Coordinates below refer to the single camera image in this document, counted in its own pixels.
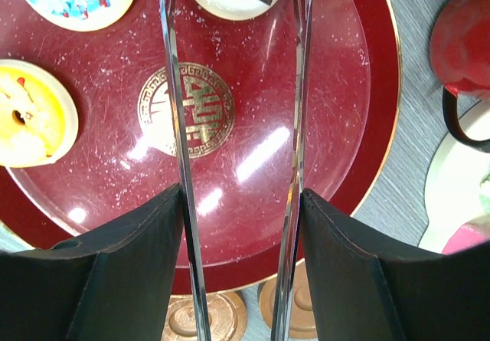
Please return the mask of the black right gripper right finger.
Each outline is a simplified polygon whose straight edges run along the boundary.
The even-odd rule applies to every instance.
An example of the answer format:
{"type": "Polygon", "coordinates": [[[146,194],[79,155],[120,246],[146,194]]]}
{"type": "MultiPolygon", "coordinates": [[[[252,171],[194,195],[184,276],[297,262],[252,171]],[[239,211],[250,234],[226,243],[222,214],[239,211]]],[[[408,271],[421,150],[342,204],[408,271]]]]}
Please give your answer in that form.
{"type": "Polygon", "coordinates": [[[301,236],[320,340],[487,340],[489,245],[443,255],[306,189],[301,236]]]}

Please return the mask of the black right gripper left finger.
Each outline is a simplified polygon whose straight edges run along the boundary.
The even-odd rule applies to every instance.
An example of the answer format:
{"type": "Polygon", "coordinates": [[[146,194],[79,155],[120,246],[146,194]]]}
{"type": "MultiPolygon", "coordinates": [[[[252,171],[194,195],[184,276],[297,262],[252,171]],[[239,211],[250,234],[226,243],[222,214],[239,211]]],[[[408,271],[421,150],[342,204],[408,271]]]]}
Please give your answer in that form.
{"type": "Polygon", "coordinates": [[[1,254],[3,340],[159,340],[183,230],[181,187],[48,250],[1,254]]]}

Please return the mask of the yellow frosted donut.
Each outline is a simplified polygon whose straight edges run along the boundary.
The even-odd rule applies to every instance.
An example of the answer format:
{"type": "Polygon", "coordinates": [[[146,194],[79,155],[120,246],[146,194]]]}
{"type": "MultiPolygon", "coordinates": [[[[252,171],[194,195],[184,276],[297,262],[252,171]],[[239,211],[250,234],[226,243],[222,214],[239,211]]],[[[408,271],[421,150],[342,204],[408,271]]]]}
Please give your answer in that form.
{"type": "Polygon", "coordinates": [[[1,166],[54,164],[78,129],[74,100],[54,75],[27,61],[1,60],[1,166]]]}

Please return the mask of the red ceramic mug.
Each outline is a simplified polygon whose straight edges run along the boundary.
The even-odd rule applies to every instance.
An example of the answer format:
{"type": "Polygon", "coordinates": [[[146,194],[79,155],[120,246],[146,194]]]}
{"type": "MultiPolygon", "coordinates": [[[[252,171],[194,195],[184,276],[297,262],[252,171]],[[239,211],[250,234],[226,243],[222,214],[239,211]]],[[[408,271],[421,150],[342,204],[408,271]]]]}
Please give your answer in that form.
{"type": "Polygon", "coordinates": [[[489,152],[489,140],[472,139],[459,123],[461,94],[489,100],[489,0],[449,0],[430,38],[430,64],[443,85],[443,118],[461,144],[489,152]]]}

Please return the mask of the pink swirl roll cake front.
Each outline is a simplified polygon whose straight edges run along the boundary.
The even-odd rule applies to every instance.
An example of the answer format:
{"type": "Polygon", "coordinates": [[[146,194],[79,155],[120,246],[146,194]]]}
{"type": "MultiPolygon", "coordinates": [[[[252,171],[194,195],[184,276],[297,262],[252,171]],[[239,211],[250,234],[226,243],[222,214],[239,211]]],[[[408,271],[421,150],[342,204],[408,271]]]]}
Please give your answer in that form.
{"type": "Polygon", "coordinates": [[[458,228],[443,248],[443,254],[453,254],[489,241],[489,217],[473,220],[458,228]]]}

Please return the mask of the green swirl roll cake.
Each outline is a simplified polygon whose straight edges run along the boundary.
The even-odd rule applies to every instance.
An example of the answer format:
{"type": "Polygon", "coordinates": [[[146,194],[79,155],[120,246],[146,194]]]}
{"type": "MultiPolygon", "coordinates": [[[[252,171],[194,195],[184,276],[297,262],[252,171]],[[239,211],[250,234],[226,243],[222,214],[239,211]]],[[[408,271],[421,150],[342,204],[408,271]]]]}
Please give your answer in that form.
{"type": "Polygon", "coordinates": [[[483,178],[479,185],[479,202],[485,213],[490,212],[490,176],[489,173],[483,178]]]}

